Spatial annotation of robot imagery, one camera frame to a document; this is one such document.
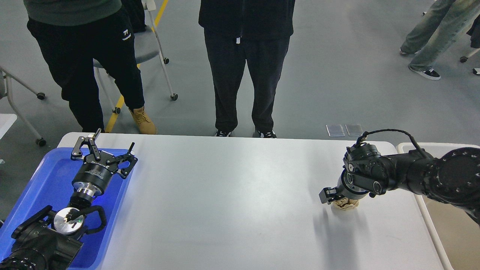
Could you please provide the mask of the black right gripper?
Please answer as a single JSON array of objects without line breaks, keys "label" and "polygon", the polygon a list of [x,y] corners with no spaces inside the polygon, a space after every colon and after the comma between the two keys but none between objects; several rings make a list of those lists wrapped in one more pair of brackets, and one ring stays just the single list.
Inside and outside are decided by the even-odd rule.
[{"label": "black right gripper", "polygon": [[319,192],[319,199],[322,204],[331,204],[344,198],[360,200],[370,193],[369,191],[356,187],[347,181],[347,171],[344,169],[338,178],[337,187],[325,187]]}]

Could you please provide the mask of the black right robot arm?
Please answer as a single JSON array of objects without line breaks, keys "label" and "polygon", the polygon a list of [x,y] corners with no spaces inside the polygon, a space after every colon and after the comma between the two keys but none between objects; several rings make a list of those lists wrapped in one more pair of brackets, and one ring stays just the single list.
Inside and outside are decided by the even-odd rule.
[{"label": "black right robot arm", "polygon": [[409,135],[415,149],[396,155],[381,155],[375,145],[366,143],[365,131],[355,144],[347,147],[343,172],[336,187],[319,192],[323,204],[343,198],[374,198],[387,191],[403,189],[431,200],[451,204],[479,223],[480,151],[478,148],[454,149],[440,158],[425,152]]}]

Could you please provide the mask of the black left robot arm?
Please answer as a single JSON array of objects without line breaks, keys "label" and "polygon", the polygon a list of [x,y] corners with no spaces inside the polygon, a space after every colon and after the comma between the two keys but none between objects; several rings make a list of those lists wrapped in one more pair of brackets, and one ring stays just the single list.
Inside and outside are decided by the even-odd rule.
[{"label": "black left robot arm", "polygon": [[99,132],[48,152],[1,227],[2,270],[94,270],[138,159]]}]

